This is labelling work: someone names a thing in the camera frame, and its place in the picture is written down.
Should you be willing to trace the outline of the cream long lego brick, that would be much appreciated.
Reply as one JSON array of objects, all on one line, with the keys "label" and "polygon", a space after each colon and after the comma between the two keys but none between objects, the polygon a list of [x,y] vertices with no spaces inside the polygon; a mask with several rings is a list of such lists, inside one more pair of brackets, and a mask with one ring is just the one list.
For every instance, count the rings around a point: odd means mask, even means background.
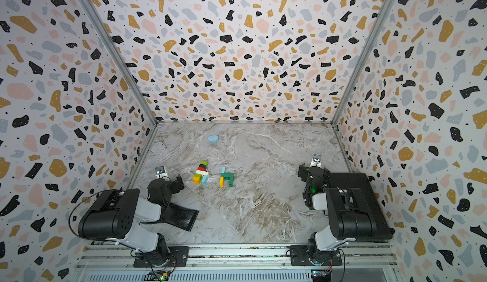
[{"label": "cream long lego brick", "polygon": [[203,171],[203,170],[197,170],[195,174],[208,176],[209,175],[209,172],[208,171]]}]

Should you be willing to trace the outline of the dark green long lego brick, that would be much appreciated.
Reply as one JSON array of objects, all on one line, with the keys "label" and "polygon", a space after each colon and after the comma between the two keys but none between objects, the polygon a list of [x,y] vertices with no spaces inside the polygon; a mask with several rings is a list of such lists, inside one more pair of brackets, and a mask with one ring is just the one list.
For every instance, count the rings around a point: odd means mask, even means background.
[{"label": "dark green long lego brick", "polygon": [[234,174],[232,173],[223,173],[220,175],[221,179],[224,179],[224,180],[229,180],[229,181],[232,181],[234,180]]}]

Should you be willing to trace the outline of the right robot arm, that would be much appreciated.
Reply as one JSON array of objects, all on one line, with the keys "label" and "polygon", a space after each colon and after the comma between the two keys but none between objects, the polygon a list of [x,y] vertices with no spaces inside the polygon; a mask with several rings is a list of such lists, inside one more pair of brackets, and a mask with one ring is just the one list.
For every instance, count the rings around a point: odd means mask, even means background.
[{"label": "right robot arm", "polygon": [[328,217],[328,226],[313,233],[308,240],[310,262],[332,262],[332,253],[340,246],[375,238],[377,222],[367,201],[365,175],[331,172],[317,164],[310,167],[302,164],[298,177],[305,182],[302,193],[305,206]]}]

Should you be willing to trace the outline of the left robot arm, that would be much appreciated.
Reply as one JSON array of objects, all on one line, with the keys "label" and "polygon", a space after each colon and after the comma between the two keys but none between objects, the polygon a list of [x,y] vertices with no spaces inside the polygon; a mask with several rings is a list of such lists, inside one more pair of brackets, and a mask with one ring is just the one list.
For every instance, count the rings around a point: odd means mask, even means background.
[{"label": "left robot arm", "polygon": [[83,215],[77,234],[83,239],[113,241],[134,250],[137,266],[164,267],[177,261],[167,247],[164,235],[149,231],[144,224],[170,224],[191,231],[197,210],[171,202],[171,197],[185,189],[180,176],[173,181],[154,179],[147,187],[148,198],[140,190],[105,190]]}]

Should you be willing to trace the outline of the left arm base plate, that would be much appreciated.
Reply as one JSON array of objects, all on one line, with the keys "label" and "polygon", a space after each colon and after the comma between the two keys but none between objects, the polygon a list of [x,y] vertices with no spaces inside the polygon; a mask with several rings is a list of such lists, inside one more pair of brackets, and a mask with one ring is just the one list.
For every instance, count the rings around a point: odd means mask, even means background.
[{"label": "left arm base plate", "polygon": [[186,266],[190,247],[170,245],[160,252],[154,250],[147,253],[135,253],[134,268],[184,268]]}]

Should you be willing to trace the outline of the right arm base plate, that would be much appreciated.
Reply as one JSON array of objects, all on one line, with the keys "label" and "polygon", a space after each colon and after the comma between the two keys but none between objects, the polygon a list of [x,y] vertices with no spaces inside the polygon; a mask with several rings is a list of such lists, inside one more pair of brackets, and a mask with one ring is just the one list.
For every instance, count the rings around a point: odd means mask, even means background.
[{"label": "right arm base plate", "polygon": [[285,255],[292,266],[341,266],[343,263],[338,251],[322,252],[306,245],[291,245]]}]

